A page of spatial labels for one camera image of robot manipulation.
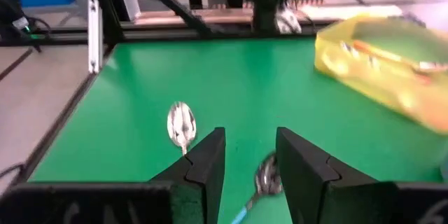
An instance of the yellow plastic package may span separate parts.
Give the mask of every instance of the yellow plastic package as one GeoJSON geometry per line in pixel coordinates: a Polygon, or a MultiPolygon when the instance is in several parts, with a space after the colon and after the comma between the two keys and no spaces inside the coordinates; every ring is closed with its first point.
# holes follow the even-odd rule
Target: yellow plastic package
{"type": "Polygon", "coordinates": [[[448,35],[403,17],[359,15],[317,34],[315,67],[448,134],[448,35]]]}

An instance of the spoon handle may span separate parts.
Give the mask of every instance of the spoon handle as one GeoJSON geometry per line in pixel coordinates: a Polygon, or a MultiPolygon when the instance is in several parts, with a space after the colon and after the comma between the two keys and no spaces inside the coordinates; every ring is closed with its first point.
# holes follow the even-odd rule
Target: spoon handle
{"type": "Polygon", "coordinates": [[[235,217],[232,221],[232,224],[240,224],[249,210],[251,210],[252,206],[258,201],[260,195],[255,193],[251,199],[246,203],[246,206],[238,213],[237,217],[235,217]]]}

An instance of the metal spoon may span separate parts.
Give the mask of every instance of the metal spoon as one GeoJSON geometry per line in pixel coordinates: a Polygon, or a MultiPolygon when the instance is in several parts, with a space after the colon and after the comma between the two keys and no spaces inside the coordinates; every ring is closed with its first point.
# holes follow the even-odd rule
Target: metal spoon
{"type": "Polygon", "coordinates": [[[247,212],[262,196],[278,195],[283,192],[275,152],[270,153],[258,167],[255,173],[255,188],[256,192],[232,221],[232,224],[242,222],[247,212]]]}
{"type": "Polygon", "coordinates": [[[188,146],[196,137],[196,120],[185,102],[174,103],[168,112],[167,129],[169,138],[187,154],[188,146]]]}

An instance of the floor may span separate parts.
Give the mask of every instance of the floor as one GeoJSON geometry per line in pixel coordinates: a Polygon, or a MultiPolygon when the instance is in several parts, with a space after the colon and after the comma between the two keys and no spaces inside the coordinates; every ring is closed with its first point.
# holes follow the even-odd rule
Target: floor
{"type": "MultiPolygon", "coordinates": [[[[179,0],[188,4],[188,0],[179,0]]],[[[426,22],[448,31],[448,0],[324,0],[325,4],[396,4],[426,22]]],[[[52,26],[80,26],[73,13],[39,13],[52,26]]],[[[1,48],[0,73],[21,58],[28,48],[1,48]]],[[[23,162],[87,76],[85,46],[44,47],[31,53],[0,79],[0,171],[23,162]]],[[[0,193],[10,176],[0,180],[0,193]]]]}

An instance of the workbench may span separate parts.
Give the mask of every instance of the workbench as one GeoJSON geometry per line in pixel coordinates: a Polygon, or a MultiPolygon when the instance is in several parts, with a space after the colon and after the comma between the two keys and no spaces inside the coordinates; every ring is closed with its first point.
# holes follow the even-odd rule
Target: workbench
{"type": "MultiPolygon", "coordinates": [[[[280,126],[377,180],[442,180],[447,138],[318,73],[312,36],[123,43],[86,90],[29,181],[150,180],[181,157],[167,133],[175,101],[196,117],[194,144],[225,128],[219,223],[252,196],[280,126]]],[[[284,195],[244,223],[291,223],[284,195]]]]}

